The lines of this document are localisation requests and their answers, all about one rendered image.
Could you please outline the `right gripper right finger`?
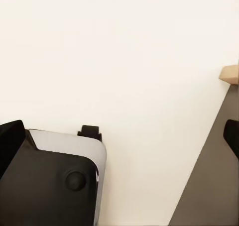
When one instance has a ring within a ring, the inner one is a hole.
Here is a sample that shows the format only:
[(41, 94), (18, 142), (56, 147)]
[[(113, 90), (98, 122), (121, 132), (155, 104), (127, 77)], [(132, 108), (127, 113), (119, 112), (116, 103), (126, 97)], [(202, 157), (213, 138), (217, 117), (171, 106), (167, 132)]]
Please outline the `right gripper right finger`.
[(239, 159), (239, 121), (228, 119), (223, 137)]

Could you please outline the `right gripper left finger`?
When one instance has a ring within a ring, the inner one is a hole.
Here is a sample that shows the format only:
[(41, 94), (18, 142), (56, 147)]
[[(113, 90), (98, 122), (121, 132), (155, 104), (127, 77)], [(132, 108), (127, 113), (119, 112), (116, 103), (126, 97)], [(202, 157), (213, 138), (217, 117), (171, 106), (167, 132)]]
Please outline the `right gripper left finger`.
[(0, 125), (0, 179), (25, 139), (26, 132), (20, 119)]

